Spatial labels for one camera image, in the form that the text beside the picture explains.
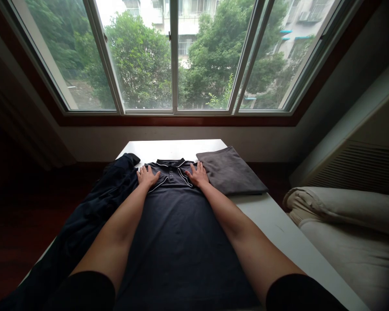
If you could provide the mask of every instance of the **building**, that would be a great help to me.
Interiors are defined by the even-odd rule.
[[[282,39],[273,53],[283,52],[289,59],[306,39],[316,35],[334,0],[289,0],[288,13],[283,20]]]
[[[199,32],[199,17],[215,14],[218,0],[179,0],[179,59],[188,58],[189,47]],[[170,0],[125,0],[125,8],[133,16],[141,16],[147,27],[154,26],[164,35],[170,31]]]
[[[203,13],[212,17],[219,0],[179,1],[179,58],[188,58],[189,47],[197,39],[199,17]],[[124,0],[125,10],[133,16],[141,16],[147,27],[154,26],[164,35],[170,31],[170,0]],[[271,53],[283,52],[291,58],[300,44],[316,35],[334,0],[286,0],[288,13],[283,20],[284,29],[280,41]]]

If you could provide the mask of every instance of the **gray towel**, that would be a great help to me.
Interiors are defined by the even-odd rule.
[[[262,194],[268,188],[233,147],[196,154],[210,183],[225,195]]]

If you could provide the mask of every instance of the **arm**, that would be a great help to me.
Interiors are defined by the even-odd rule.
[[[270,286],[280,277],[305,274],[285,256],[257,225],[231,200],[215,189],[207,178],[201,162],[198,169],[191,165],[192,174],[186,171],[193,184],[200,188],[212,206],[212,210],[225,231],[242,269],[263,305]]]
[[[100,272],[112,281],[116,294],[124,276],[128,252],[143,212],[144,200],[150,187],[158,181],[160,172],[153,175],[150,166],[148,170],[143,166],[140,172],[137,171],[137,175],[138,187],[117,208],[71,273]]]

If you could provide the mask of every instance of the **dark gray polo shirt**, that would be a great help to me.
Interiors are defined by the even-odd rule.
[[[185,175],[190,163],[149,163],[161,175],[147,194],[115,310],[259,304],[209,202]]]

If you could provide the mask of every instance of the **hand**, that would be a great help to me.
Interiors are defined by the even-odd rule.
[[[145,184],[148,187],[152,187],[156,184],[160,177],[160,172],[158,171],[157,174],[153,175],[153,171],[151,170],[151,166],[148,166],[148,170],[143,165],[140,168],[140,171],[137,171],[137,177],[138,177],[138,184]]]
[[[196,186],[200,187],[203,183],[208,184],[209,178],[207,178],[206,170],[203,167],[202,162],[198,162],[198,169],[194,168],[193,164],[190,164],[192,174],[189,171],[186,171],[186,175],[190,178],[191,182]]]

